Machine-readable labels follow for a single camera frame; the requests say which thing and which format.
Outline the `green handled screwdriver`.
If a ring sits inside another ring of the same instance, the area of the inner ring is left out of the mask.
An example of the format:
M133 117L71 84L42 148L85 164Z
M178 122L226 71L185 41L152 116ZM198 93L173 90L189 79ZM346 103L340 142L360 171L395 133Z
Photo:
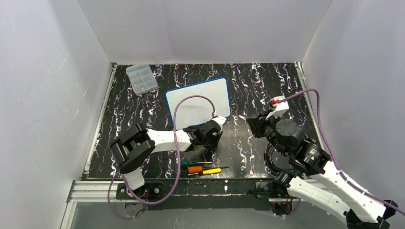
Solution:
M182 160L180 165L181 167L194 167L194 166L203 166L203 165L210 165L212 162L199 162L199 161L191 161L191 160Z

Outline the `blue framed whiteboard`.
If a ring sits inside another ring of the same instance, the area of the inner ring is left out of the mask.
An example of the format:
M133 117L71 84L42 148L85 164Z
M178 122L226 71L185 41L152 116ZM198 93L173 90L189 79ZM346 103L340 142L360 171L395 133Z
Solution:
M167 90L165 98L177 130L204 124L213 111L225 118L231 116L231 95L225 77Z

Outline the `orange handled screwdriver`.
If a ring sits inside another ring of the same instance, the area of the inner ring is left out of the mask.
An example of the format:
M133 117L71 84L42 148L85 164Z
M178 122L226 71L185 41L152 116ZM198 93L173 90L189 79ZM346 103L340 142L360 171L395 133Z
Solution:
M191 171L195 171L195 170L201 171L201 170L207 170L207 169L212 169L212 168L226 169L226 168L228 168L228 167L211 167L211 168L208 168L208 167L197 167L197 166L194 166L194 167L189 167L189 168L188 168L188 172L189 172L189 170L191 170Z

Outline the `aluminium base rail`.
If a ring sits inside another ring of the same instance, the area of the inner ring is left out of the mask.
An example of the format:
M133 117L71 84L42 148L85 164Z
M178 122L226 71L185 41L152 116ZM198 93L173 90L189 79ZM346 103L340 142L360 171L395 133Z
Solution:
M173 197L227 197L247 196L253 189L271 183L271 178L181 178L172 193ZM142 199L156 201L163 198L172 188L174 179L147 179L145 185L135 190ZM125 187L122 180L85 180L72 184L68 200L77 202L137 201Z

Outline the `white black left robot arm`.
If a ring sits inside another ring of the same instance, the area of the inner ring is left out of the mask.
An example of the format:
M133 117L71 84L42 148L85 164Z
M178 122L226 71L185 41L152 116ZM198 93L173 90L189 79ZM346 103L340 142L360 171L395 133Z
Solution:
M176 132L152 130L143 124L136 124L134 128L114 139L109 149L119 173L130 189L135 190L145 184L140 167L150 154L199 149L213 152L218 146L225 122L225 117L216 116L202 125L189 126Z

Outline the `clear plastic compartment box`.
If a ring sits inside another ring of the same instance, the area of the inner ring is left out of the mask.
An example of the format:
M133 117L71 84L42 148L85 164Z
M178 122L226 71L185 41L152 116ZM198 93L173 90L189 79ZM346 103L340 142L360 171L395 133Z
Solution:
M126 68L126 74L133 92L141 96L158 88L157 80L149 64L132 65Z

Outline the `yellow handled screwdriver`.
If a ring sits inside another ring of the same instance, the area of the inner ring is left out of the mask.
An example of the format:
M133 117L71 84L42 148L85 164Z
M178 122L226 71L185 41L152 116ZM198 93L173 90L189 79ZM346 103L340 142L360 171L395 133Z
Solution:
M212 168L212 169L207 169L207 170L195 170L191 171L189 170L188 176L205 176L205 175L212 175L212 174L219 174L221 173L222 169L221 168Z

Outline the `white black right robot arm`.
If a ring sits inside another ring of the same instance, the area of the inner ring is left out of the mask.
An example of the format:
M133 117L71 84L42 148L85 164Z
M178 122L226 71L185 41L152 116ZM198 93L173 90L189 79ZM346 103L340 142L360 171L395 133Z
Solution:
M337 169L331 155L311 142L304 130L293 120L282 119L274 112L247 118L254 137L266 138L288 163L300 173L318 181L327 190L309 184L287 171L278 173L282 187L291 196L332 214L349 229L388 229L387 221L398 205L391 200L376 200L356 186L344 172Z

